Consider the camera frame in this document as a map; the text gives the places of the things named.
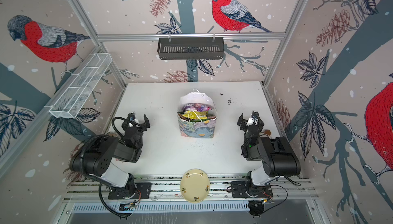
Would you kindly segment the purple candy snack bag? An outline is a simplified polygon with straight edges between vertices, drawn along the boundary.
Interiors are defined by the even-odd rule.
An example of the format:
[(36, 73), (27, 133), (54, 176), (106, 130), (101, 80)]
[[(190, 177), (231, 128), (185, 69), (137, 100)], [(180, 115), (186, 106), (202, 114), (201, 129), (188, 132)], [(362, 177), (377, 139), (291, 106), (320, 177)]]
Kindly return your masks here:
[(197, 112), (205, 112), (210, 109), (211, 109), (211, 107), (204, 105), (204, 104), (198, 104), (198, 103), (187, 104), (184, 107), (184, 110), (192, 110), (192, 111), (197, 111)]

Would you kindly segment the patterned paper gift bag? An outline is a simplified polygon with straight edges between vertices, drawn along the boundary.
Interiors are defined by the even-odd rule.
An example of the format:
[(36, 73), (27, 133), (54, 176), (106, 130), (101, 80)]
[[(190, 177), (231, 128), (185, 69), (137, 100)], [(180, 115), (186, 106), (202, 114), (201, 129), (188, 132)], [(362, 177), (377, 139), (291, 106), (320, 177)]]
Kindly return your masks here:
[[(187, 111), (184, 110), (184, 107), (192, 103), (211, 107), (206, 119), (187, 119), (182, 115)], [(193, 89), (192, 92), (180, 97), (178, 103), (177, 118), (181, 135), (188, 138), (212, 139), (215, 133), (217, 115), (217, 109), (212, 98), (204, 92)]]

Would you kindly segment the cream ceramic plate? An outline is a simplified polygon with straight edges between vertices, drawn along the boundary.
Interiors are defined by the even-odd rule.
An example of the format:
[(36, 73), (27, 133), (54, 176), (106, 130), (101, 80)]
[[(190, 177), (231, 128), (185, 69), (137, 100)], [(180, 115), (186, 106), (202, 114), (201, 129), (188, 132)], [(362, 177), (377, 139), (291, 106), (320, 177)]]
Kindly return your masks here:
[(202, 202), (209, 194), (210, 181), (201, 169), (188, 170), (181, 179), (180, 190), (183, 198), (193, 204)]

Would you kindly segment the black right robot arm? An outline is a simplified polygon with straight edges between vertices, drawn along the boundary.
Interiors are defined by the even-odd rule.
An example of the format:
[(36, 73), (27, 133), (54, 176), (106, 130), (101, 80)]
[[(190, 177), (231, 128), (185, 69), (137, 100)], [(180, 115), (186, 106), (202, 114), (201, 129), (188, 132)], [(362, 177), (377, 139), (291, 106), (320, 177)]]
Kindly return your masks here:
[(242, 156), (247, 161), (261, 161), (262, 165), (247, 173), (244, 182), (232, 182), (233, 198), (272, 197), (270, 183), (298, 176), (301, 166), (298, 157), (285, 137), (270, 138), (263, 133), (264, 122), (258, 112), (249, 119), (241, 115), (237, 125), (244, 132)]

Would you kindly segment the yellow snack bag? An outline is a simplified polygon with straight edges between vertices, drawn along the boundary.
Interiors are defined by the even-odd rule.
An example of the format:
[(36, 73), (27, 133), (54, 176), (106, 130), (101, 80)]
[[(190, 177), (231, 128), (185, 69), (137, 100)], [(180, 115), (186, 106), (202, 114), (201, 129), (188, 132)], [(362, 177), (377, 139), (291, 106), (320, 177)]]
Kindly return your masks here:
[(187, 119), (206, 119), (207, 111), (187, 110), (182, 115)]

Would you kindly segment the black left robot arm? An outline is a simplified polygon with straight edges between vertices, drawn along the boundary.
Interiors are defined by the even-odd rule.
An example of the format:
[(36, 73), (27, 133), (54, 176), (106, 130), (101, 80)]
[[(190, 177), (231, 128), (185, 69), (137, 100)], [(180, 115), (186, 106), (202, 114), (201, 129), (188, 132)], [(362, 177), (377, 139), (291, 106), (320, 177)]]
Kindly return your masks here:
[(69, 168), (87, 179), (109, 187), (109, 199), (148, 199), (150, 183), (136, 183), (131, 173), (116, 166), (112, 160), (136, 163), (142, 153), (143, 133), (150, 128), (148, 117), (139, 123), (134, 113), (127, 118), (114, 117), (115, 135), (101, 134), (88, 139), (71, 157)]

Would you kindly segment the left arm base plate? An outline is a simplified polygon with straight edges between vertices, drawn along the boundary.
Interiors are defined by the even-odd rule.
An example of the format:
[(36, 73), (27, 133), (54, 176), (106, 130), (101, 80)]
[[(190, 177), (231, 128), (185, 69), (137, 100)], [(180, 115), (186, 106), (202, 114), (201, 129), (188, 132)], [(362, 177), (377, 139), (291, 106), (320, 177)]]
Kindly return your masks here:
[(130, 183), (123, 188), (111, 187), (109, 190), (108, 199), (149, 199), (151, 187), (151, 183)]

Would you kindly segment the black hanging wall basket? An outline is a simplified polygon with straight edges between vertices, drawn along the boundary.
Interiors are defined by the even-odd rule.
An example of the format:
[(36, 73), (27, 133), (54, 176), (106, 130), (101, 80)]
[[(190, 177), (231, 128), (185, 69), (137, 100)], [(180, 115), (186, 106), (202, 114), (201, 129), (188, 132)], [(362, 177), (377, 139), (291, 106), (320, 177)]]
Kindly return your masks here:
[(223, 38), (161, 38), (161, 60), (219, 60), (224, 57)]

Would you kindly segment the brown white plush toy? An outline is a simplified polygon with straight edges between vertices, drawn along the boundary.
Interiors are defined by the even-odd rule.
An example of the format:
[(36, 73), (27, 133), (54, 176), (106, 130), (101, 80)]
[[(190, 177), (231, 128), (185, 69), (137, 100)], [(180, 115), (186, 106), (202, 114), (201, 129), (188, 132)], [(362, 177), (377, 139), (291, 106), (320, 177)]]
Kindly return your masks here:
[(264, 133), (267, 134), (268, 136), (272, 134), (270, 130), (265, 130)]

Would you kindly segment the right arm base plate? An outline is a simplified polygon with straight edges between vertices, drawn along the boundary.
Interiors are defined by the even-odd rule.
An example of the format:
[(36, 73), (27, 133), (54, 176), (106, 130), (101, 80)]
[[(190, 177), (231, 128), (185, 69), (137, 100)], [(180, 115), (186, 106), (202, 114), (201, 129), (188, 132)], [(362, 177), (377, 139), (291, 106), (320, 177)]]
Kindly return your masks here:
[(245, 181), (234, 181), (230, 183), (227, 192), (233, 198), (272, 198), (273, 193), (269, 186), (255, 186)]

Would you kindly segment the horizontal aluminium frame bar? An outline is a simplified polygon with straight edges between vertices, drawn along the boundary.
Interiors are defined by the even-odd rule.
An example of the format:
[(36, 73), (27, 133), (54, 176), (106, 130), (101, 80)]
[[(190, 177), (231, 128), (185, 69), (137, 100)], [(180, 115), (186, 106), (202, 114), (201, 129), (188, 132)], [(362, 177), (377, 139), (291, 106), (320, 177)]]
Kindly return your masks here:
[(247, 32), (247, 33), (181, 33), (181, 34), (98, 34), (98, 42), (157, 41), (161, 38), (223, 38), (225, 40), (284, 40), (284, 32)]

